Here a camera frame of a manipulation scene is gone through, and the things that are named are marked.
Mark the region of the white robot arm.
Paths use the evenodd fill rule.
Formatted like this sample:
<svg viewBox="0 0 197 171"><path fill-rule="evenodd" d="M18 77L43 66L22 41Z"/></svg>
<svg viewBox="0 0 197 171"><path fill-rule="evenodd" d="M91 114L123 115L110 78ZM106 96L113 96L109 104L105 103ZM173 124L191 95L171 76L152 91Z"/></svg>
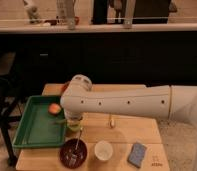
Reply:
<svg viewBox="0 0 197 171"><path fill-rule="evenodd" d="M81 120L87 113L167 118L197 128L197 86L165 85L119 91L93 91L91 80L75 75L61 96L65 117ZM197 171L197 152L193 171Z"/></svg>

